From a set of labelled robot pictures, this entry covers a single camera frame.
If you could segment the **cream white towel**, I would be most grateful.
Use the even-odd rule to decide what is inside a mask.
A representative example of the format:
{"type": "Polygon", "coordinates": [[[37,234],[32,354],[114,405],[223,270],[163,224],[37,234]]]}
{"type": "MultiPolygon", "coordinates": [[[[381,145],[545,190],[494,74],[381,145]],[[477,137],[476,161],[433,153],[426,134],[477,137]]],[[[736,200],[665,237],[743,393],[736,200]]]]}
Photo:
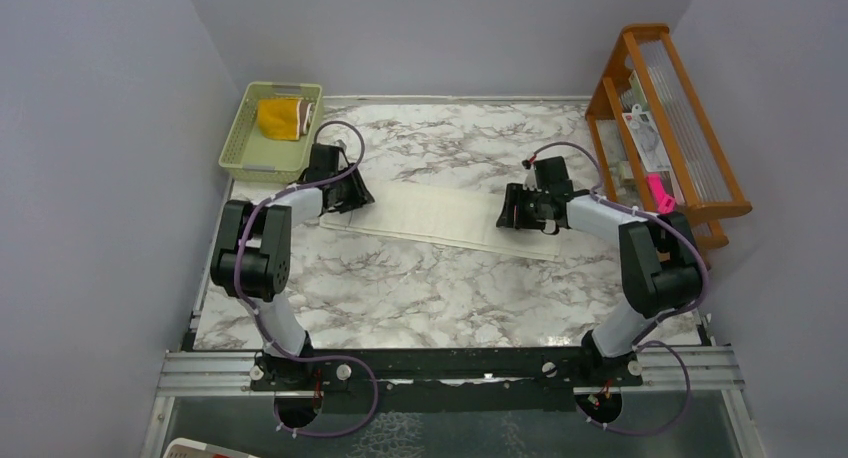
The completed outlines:
{"type": "Polygon", "coordinates": [[[560,245],[537,231],[500,229],[503,198],[408,182],[374,182],[375,202],[320,218],[327,229],[554,261],[560,245]]]}

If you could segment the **brown yellow bear towel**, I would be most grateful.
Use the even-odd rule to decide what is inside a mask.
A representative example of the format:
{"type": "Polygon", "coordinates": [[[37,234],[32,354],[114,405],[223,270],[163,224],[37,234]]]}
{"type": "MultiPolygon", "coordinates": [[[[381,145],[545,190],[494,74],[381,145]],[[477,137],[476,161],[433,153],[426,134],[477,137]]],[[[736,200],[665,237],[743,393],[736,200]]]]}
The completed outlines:
{"type": "Polygon", "coordinates": [[[308,133],[314,108],[304,98],[266,98],[257,103],[257,126],[267,139],[299,141],[308,133]]]}

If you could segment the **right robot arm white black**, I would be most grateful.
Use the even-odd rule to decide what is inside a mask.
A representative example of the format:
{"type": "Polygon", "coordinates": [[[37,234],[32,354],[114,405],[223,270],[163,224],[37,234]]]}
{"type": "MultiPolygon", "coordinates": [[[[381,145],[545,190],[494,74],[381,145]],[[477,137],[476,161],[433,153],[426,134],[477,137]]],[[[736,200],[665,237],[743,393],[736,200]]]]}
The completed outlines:
{"type": "Polygon", "coordinates": [[[687,218],[676,211],[653,214],[575,187],[561,157],[530,158],[524,184],[510,183],[497,219],[499,228],[562,229],[600,238],[617,247],[623,298],[581,342],[579,376],[600,385],[617,370],[617,359],[660,321],[701,297],[708,273],[687,218]]]}

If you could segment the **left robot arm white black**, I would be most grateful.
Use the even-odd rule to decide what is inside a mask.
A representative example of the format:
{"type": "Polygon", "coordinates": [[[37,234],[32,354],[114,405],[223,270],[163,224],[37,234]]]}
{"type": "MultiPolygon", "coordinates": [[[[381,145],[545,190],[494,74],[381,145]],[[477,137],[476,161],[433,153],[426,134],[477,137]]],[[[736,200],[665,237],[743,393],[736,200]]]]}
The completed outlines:
{"type": "Polygon", "coordinates": [[[374,202],[358,170],[339,145],[312,147],[297,189],[261,206],[231,199],[223,207],[210,262],[210,279],[259,320],[262,354],[253,378],[290,388],[313,379],[308,332],[284,296],[291,272],[292,231],[329,213],[374,202]]]}

